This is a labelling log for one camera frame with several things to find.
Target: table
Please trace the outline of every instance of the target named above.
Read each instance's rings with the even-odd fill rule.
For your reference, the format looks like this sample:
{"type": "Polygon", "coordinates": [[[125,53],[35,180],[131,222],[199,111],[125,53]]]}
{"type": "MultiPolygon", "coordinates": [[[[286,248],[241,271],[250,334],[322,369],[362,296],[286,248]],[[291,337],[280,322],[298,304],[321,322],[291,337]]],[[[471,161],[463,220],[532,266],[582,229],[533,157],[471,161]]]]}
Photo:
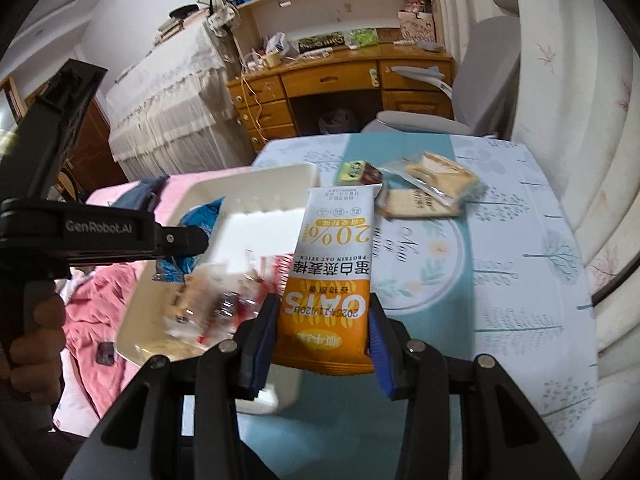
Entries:
{"type": "MultiPolygon", "coordinates": [[[[494,355],[579,468],[597,380],[593,309],[572,232],[525,146],[443,134],[298,137],[267,144],[254,167],[311,162],[330,186],[344,160],[376,165],[418,151],[453,156],[484,188],[456,220],[378,219],[372,290],[411,336],[450,355],[494,355]]],[[[243,420],[242,437],[281,478],[388,479],[403,424],[404,405],[386,402],[372,376],[306,374],[296,405],[243,420]]],[[[455,432],[452,444],[458,466],[455,432]]]]}

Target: blue snack wrapper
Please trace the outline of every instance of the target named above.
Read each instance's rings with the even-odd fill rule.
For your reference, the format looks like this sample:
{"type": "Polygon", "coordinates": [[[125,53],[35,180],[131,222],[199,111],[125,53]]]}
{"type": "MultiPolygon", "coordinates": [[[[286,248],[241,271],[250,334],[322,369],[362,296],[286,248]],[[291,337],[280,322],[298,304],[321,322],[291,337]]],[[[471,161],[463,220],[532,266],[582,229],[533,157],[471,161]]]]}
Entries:
{"type": "MultiPolygon", "coordinates": [[[[222,197],[208,204],[189,209],[180,218],[178,226],[199,227],[206,232],[207,237],[211,238],[224,199],[222,197]]],[[[197,256],[168,256],[162,260],[156,260],[156,275],[153,279],[157,282],[183,283],[184,275],[193,272],[199,260],[200,254],[197,256]]]]}

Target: box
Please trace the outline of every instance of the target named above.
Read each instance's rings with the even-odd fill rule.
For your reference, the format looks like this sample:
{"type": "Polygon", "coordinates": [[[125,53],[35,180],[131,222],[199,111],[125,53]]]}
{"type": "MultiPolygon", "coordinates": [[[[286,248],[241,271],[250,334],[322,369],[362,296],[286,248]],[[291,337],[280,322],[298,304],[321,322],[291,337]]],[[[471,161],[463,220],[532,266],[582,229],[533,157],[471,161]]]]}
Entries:
{"type": "Polygon", "coordinates": [[[425,19],[415,18],[401,21],[400,33],[405,40],[425,40],[435,43],[436,32],[433,24],[433,14],[427,14],[425,19]]]}
{"type": "MultiPolygon", "coordinates": [[[[200,262],[227,263],[229,272],[244,272],[247,249],[254,252],[258,261],[260,256],[295,251],[308,188],[318,183],[313,164],[253,170],[205,180],[185,193],[167,225],[177,225],[194,206],[225,197],[209,248],[200,262]]],[[[139,366],[145,361],[136,345],[164,335],[164,300],[179,286],[154,282],[155,273],[156,262],[147,262],[115,342],[118,353],[139,366]]],[[[291,404],[298,396],[300,373],[293,368],[271,365],[265,389],[255,400],[237,400],[238,412],[273,413],[291,404]]]]}

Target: candy wrapper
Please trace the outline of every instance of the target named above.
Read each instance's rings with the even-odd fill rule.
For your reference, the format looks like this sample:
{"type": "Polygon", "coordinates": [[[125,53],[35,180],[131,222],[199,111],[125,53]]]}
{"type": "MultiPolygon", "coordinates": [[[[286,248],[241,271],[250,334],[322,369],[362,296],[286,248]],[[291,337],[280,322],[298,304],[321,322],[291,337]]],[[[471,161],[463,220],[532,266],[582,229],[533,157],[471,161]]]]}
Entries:
{"type": "Polygon", "coordinates": [[[478,184],[478,176],[445,156],[417,153],[396,158],[380,166],[385,173],[396,174],[441,204],[452,207],[478,184]]]}

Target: human hand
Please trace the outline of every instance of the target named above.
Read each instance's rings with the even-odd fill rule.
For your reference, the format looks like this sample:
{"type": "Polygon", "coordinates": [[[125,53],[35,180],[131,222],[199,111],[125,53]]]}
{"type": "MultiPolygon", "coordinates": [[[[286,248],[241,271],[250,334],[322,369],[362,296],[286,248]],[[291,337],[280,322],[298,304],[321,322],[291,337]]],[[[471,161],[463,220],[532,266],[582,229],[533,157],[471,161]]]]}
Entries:
{"type": "Polygon", "coordinates": [[[17,365],[9,370],[9,364],[0,349],[0,377],[9,379],[19,392],[31,394],[37,404],[52,404],[60,398],[62,361],[60,352],[65,347],[65,304],[55,294],[41,301],[33,311],[39,328],[26,333],[11,344],[11,359],[17,365]]]}

